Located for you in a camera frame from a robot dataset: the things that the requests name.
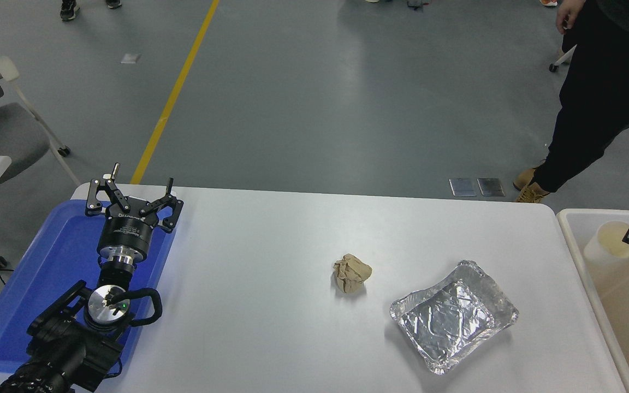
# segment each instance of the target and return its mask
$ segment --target chair wheel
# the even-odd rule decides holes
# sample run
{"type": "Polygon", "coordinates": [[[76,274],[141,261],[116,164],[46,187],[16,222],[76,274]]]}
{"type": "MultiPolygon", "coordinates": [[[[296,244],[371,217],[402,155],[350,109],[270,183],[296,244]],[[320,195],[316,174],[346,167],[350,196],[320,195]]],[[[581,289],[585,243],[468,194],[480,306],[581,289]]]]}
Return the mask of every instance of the chair wheel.
{"type": "Polygon", "coordinates": [[[70,151],[71,150],[67,146],[57,149],[57,153],[59,153],[62,157],[67,157],[70,154],[70,151]]]}

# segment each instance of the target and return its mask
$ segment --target white container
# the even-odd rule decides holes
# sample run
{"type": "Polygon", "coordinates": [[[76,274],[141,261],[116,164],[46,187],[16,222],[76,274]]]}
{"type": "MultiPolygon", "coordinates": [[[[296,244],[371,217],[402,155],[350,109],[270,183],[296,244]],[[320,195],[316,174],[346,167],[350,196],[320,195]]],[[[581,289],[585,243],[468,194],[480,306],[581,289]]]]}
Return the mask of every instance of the white container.
{"type": "Polygon", "coordinates": [[[587,262],[582,252],[604,223],[620,221],[629,224],[629,211],[565,209],[557,214],[557,221],[629,392],[629,258],[592,258],[587,262]]]}

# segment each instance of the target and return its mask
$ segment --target paper scrap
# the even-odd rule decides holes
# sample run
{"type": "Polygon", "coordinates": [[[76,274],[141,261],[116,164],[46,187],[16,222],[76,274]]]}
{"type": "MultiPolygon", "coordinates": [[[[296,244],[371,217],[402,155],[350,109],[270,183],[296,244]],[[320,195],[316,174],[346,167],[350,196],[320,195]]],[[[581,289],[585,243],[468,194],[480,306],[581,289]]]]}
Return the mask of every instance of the paper scrap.
{"type": "Polygon", "coordinates": [[[372,274],[372,267],[364,264],[360,259],[351,254],[334,264],[336,284],[344,293],[354,293],[372,274]]]}

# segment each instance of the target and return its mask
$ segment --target chair leg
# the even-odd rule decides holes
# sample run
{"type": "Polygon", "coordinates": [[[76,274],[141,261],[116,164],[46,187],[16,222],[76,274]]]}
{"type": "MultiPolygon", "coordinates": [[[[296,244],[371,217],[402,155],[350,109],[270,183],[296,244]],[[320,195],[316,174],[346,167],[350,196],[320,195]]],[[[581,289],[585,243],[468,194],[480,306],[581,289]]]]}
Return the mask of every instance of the chair leg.
{"type": "Polygon", "coordinates": [[[62,159],[62,157],[59,154],[57,154],[57,150],[55,149],[55,146],[52,144],[52,141],[50,142],[49,146],[50,146],[50,151],[52,152],[52,155],[55,156],[55,159],[57,160],[57,162],[59,162],[62,169],[64,169],[64,171],[67,172],[69,177],[74,182],[75,186],[79,187],[82,184],[82,182],[80,182],[79,178],[77,178],[77,176],[74,175],[74,172],[72,172],[72,169],[67,165],[67,162],[65,162],[62,159]]]}
{"type": "Polygon", "coordinates": [[[18,84],[13,82],[13,81],[11,81],[10,83],[13,86],[14,90],[16,90],[16,94],[18,94],[18,97],[21,97],[21,100],[23,101],[23,104],[25,104],[26,108],[28,108],[28,110],[31,112],[31,114],[33,114],[33,117],[36,120],[38,120],[38,122],[40,122],[40,124],[43,125],[43,129],[45,129],[45,134],[48,136],[48,139],[50,139],[50,141],[52,141],[52,143],[54,145],[57,145],[55,147],[55,149],[53,149],[53,150],[57,150],[57,149],[62,149],[62,150],[67,149],[67,150],[69,150],[69,147],[67,147],[67,145],[63,144],[63,142],[60,141],[60,138],[58,138],[57,135],[55,135],[55,133],[52,132],[52,129],[50,129],[50,127],[48,127],[48,123],[46,123],[45,120],[43,120],[43,118],[40,116],[40,114],[38,114],[37,110],[35,110],[35,108],[33,107],[33,104],[31,104],[26,99],[26,96],[23,95],[23,92],[18,87],[18,84]]]}

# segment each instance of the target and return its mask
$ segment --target aluminum foil tray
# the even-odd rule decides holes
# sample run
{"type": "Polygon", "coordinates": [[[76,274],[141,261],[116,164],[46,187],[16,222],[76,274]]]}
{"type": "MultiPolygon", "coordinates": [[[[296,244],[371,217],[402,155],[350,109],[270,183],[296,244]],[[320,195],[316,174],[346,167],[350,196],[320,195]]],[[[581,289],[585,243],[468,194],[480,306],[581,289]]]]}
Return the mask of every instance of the aluminum foil tray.
{"type": "Polygon", "coordinates": [[[392,303],[390,315],[429,370],[442,375],[516,323],[519,311],[474,261],[461,261],[439,284],[392,303]]]}

